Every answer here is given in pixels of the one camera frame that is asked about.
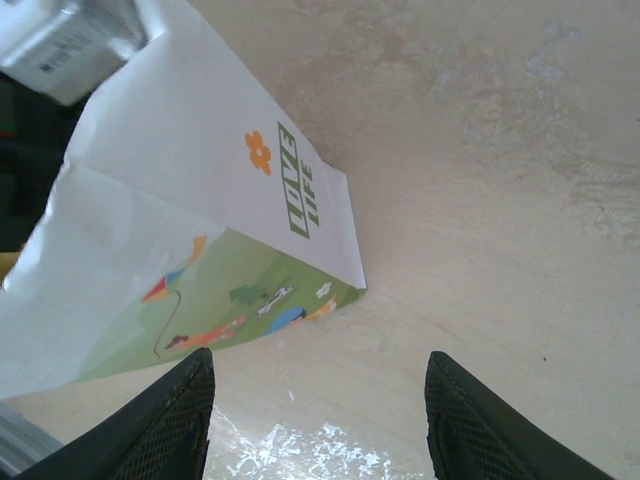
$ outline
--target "kite illustration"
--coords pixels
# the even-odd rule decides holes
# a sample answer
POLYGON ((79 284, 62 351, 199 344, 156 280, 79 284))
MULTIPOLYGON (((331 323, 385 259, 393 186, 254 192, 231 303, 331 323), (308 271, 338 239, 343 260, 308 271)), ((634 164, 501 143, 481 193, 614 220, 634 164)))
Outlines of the kite illustration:
POLYGON ((202 254, 202 251, 204 250, 204 247, 206 246, 207 246, 206 236, 194 238, 193 252, 191 253, 191 256, 188 258, 186 264, 183 267, 173 272, 167 273, 151 290, 149 290, 149 293, 147 293, 142 299, 143 303, 149 303, 155 300, 160 300, 161 298, 166 298, 171 294, 175 294, 178 298, 176 306, 173 308, 173 311, 171 312, 169 319, 166 321, 166 323, 162 327, 162 330, 160 331, 160 334, 156 339, 156 343, 153 346, 153 353, 155 353, 156 357, 158 358, 160 358, 160 354, 158 353, 158 344, 160 343, 160 339, 162 338, 162 335, 164 335, 164 332, 166 331, 167 327, 171 323, 171 320, 173 320, 173 317, 178 311, 180 302, 182 302, 182 295, 180 294, 180 291, 177 289, 178 283, 180 282, 180 278, 182 278, 182 275, 184 274, 187 267, 189 265, 193 265, 196 262, 196 260, 198 260, 198 258, 202 254))

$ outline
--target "concrete floor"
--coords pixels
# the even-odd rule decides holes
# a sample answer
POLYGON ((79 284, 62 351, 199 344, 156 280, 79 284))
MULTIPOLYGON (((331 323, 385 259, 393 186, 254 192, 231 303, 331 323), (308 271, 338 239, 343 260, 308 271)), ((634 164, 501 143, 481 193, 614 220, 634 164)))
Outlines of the concrete floor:
MULTIPOLYGON (((432 478, 436 349, 640 478, 640 5, 195 3, 348 174, 370 287, 215 355, 205 478, 432 478)), ((12 403, 69 441, 166 368, 12 403)))

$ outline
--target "dark object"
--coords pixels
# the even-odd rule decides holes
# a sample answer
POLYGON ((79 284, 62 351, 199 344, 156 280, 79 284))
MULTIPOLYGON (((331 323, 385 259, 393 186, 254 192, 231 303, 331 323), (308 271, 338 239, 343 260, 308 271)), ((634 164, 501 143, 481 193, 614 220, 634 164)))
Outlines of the dark object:
POLYGON ((61 107, 0 74, 0 252, 19 251, 44 213, 85 103, 61 107))
POLYGON ((431 354, 425 399, 429 452, 440 480, 611 480, 445 353, 431 354))
POLYGON ((196 480, 206 460, 211 351, 180 362, 118 412, 16 480, 196 480))

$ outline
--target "paper bag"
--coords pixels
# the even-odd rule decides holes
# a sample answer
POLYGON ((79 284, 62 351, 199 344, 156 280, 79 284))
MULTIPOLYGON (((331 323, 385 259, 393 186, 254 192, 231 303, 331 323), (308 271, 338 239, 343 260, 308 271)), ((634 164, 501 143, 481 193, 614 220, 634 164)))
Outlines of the paper bag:
POLYGON ((2 398, 254 340, 364 291, 345 176, 186 2, 144 21, 4 280, 2 398))

